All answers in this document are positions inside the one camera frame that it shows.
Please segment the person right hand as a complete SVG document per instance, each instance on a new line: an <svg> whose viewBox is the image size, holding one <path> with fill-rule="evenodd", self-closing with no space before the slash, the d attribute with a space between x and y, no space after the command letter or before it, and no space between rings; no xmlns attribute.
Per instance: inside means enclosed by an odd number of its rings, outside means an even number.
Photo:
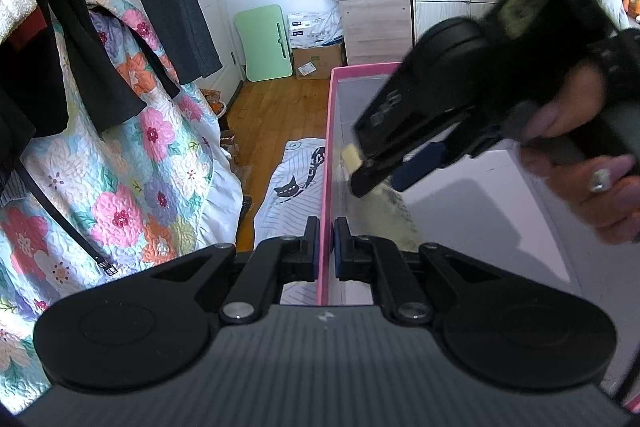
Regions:
<svg viewBox="0 0 640 427"><path fill-rule="evenodd" d="M521 137L521 164L544 179L548 189L574 215L610 245L639 240L639 178L630 172L630 155L600 156L573 165L555 165L536 139L557 138L596 117L605 100L600 69L584 63L573 68L553 101L529 119Z"/></svg>

